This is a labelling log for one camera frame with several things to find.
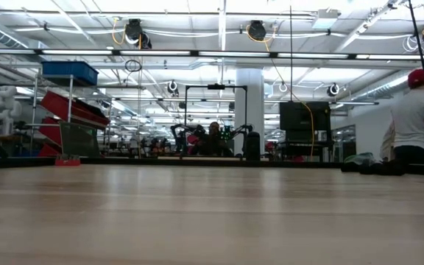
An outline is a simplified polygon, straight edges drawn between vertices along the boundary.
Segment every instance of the ceiling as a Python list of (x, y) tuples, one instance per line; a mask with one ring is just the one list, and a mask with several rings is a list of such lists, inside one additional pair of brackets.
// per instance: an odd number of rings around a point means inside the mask
[[(272, 33), (275, 31), (275, 38), (268, 42), (271, 52), (289, 52), (292, 48), (293, 52), (312, 53), (416, 54), (416, 52), (406, 51), (403, 45), (407, 41), (407, 36), (413, 34), (413, 24), (409, 9), (404, 4), (400, 4), (402, 0), (395, 0), (397, 9), (382, 14), (373, 21), (366, 32), (342, 47), (348, 35), (351, 35), (371, 14), (384, 7), (387, 2), (387, 0), (333, 0), (331, 2), (324, 0), (0, 0), (0, 26), (10, 31), (13, 36), (38, 40), (51, 49), (106, 49), (107, 47), (135, 49), (127, 42), (122, 45), (116, 44), (110, 31), (114, 28), (114, 18), (121, 19), (117, 22), (116, 29), (122, 29), (128, 18), (140, 18), (143, 29), (150, 37), (153, 49), (265, 52), (266, 47), (263, 43), (253, 42), (246, 34), (240, 34), (240, 29), (246, 29), (251, 20), (258, 19), (263, 21), (268, 38), (272, 38)], [(424, 0), (413, 2), (415, 5), (424, 4)], [(219, 12), (224, 3), (225, 12)], [(290, 4), (292, 4), (292, 20), (289, 19)], [(331, 27), (331, 35), (326, 35), (327, 30), (312, 29), (312, 21), (318, 10), (338, 10), (341, 13), (338, 21)], [(72, 21), (64, 16), (63, 12), (68, 13)], [(418, 27), (422, 29), (424, 7), (415, 9), (415, 15)], [(220, 35), (220, 29), (227, 34)], [(121, 32), (114, 34), (114, 37), (117, 41), (121, 41)], [(225, 38), (225, 41), (220, 42), (220, 38)], [(117, 98), (138, 98), (139, 92), (142, 98), (167, 98), (170, 95), (166, 88), (171, 80), (178, 84), (179, 95), (182, 98), (185, 85), (206, 85), (221, 81), (222, 61), (219, 58), (143, 57), (145, 67), (142, 75), (138, 73), (129, 75), (123, 70), (124, 61), (129, 59), (133, 57), (52, 56), (52, 60), (85, 60), (96, 66), (100, 84), (123, 86), (127, 85), (125, 80), (128, 77), (129, 85), (140, 84), (146, 88), (142, 91), (134, 88), (110, 88), (105, 91), (107, 96)], [(13, 56), (0, 56), (0, 63), (31, 77), (36, 75), (40, 67), (37, 63), (28, 62), (26, 58)], [(272, 91), (267, 97), (268, 100), (290, 97), (288, 91), (281, 92), (279, 89), (282, 83), (278, 75), (279, 71), (286, 84), (293, 84), (293, 93), (300, 99), (334, 101), (334, 98), (326, 94), (326, 88), (333, 83), (345, 87), (346, 93), (349, 91), (356, 93), (399, 70), (419, 66), (417, 62), (397, 61), (360, 63), (348, 60), (295, 60), (294, 67), (291, 68), (289, 60), (279, 59), (275, 60), (275, 63), (277, 68), (272, 65), (269, 58), (226, 59), (223, 83), (235, 82), (237, 68), (259, 67), (263, 68), (265, 83)], [(21, 77), (0, 68), (0, 82), (2, 80), (21, 81)], [(75, 91), (77, 96), (85, 98), (93, 96), (92, 92), (90, 90)], [(189, 96), (193, 98), (234, 98), (232, 90), (225, 90), (223, 93), (206, 89), (189, 92)], [(150, 126), (151, 129), (148, 129), (152, 134), (163, 130), (163, 125), (167, 126), (179, 121), (168, 117), (171, 113), (181, 111), (178, 108), (178, 102), (164, 102), (161, 106), (156, 101), (124, 100), (122, 104), (124, 108), (134, 110), (140, 115), (153, 113), (154, 115), (150, 118), (145, 118), (148, 124), (153, 124)], [(188, 106), (188, 110), (200, 113), (228, 113), (228, 103), (199, 102)], [(339, 109), (339, 112), (344, 115), (346, 110), (347, 108), (343, 107)], [(117, 111), (119, 113), (113, 113), (114, 116), (120, 116), (120, 119), (125, 117), (125, 123), (132, 123), (124, 109)], [(277, 105), (265, 104), (265, 113), (278, 113)], [(205, 119), (206, 116), (205, 114), (197, 116), (195, 122), (210, 123), (211, 120)], [(222, 121), (232, 124), (231, 121), (224, 119)], [(266, 120), (265, 125), (266, 133), (270, 133), (278, 128), (278, 120)]]

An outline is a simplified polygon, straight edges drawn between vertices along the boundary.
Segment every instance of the black metal frame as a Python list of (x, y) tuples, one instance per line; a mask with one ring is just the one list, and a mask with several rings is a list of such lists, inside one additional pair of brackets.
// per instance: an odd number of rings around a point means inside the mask
[[(184, 106), (184, 125), (188, 122), (188, 90), (189, 88), (208, 88), (207, 85), (187, 85), (185, 87), (185, 106)], [(225, 88), (242, 88), (244, 89), (244, 123), (247, 124), (248, 115), (248, 86), (247, 85), (225, 85)]]

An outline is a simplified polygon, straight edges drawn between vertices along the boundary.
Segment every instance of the blue crate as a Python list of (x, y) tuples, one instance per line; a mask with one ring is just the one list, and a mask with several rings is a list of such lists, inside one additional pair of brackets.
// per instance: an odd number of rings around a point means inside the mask
[(97, 85), (98, 71), (85, 62), (42, 62), (42, 75), (55, 84), (69, 85), (69, 76), (75, 78), (76, 86)]

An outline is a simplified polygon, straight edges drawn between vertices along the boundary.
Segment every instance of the white pillar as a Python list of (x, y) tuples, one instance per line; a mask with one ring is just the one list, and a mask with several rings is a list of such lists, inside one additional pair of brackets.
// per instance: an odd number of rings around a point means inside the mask
[[(236, 85), (248, 86), (247, 123), (254, 126), (261, 138), (261, 154), (264, 154), (264, 78), (263, 70), (256, 68), (236, 69)], [(235, 128), (244, 124), (245, 92), (235, 89)], [(242, 154), (243, 135), (235, 137), (235, 154)]]

